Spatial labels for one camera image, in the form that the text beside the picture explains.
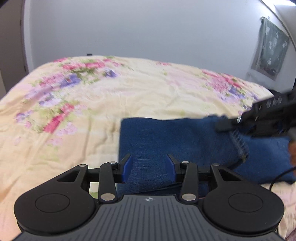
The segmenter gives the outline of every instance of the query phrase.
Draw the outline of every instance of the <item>blue towel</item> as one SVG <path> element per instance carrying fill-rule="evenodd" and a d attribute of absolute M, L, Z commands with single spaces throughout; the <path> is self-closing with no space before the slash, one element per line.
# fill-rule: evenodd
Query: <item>blue towel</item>
<path fill-rule="evenodd" d="M 254 183 L 270 183 L 291 168 L 287 138 L 251 138 L 234 132 L 216 132 L 220 118 L 155 120 L 128 118 L 121 121 L 119 160 L 133 155 L 133 169 L 126 184 L 118 184 L 118 194 L 178 194 L 180 184 L 172 184 L 165 168 L 166 154 L 178 161 L 198 166 L 212 163 L 234 168 Z M 292 173 L 282 181 L 294 182 Z M 208 192 L 200 185 L 200 196 Z"/>

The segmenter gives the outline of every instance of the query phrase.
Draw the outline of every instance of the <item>bed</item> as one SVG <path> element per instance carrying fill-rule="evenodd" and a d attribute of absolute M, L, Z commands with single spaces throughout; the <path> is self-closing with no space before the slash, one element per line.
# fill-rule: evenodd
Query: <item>bed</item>
<path fill-rule="evenodd" d="M 0 101 L 0 240 L 20 233 L 13 206 L 22 193 L 80 163 L 117 161 L 122 118 L 234 117 L 271 96 L 228 74 L 146 59 L 88 56 L 42 65 Z M 273 191 L 285 204 L 279 233 L 286 238 L 296 227 L 296 186 L 277 183 Z"/>

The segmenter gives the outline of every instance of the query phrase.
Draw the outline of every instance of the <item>circular mount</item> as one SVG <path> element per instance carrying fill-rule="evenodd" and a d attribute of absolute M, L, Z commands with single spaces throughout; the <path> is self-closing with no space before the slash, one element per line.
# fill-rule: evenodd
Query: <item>circular mount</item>
<path fill-rule="evenodd" d="M 44 183 L 21 195 L 14 212 L 18 225 L 26 232 L 44 235 L 69 232 L 93 214 L 92 196 L 74 183 Z"/>
<path fill-rule="evenodd" d="M 223 182 L 204 198 L 204 214 L 216 226 L 234 234 L 273 231 L 284 214 L 281 199 L 247 181 Z"/>

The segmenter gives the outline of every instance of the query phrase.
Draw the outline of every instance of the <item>gray poster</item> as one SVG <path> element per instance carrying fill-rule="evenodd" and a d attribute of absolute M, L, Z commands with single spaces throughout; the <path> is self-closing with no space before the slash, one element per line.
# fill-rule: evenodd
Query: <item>gray poster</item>
<path fill-rule="evenodd" d="M 289 37 L 267 18 L 261 18 L 259 46 L 252 69 L 275 80 L 290 42 Z"/>

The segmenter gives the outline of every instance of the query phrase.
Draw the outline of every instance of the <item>white wall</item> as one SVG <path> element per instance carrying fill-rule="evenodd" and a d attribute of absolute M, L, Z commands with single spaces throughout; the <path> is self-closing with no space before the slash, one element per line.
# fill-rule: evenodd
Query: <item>white wall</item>
<path fill-rule="evenodd" d="M 296 41 L 296 7 L 286 5 L 276 5 L 277 11 L 283 17 L 283 21 L 288 27 L 292 38 Z"/>
<path fill-rule="evenodd" d="M 32 68 L 92 53 L 188 64 L 245 79 L 257 47 L 260 18 L 270 17 L 284 30 L 259 0 L 28 2 L 25 47 Z M 263 75 L 249 79 L 277 91 L 291 89 L 296 77 L 296 52 L 291 46 L 275 82 Z"/>

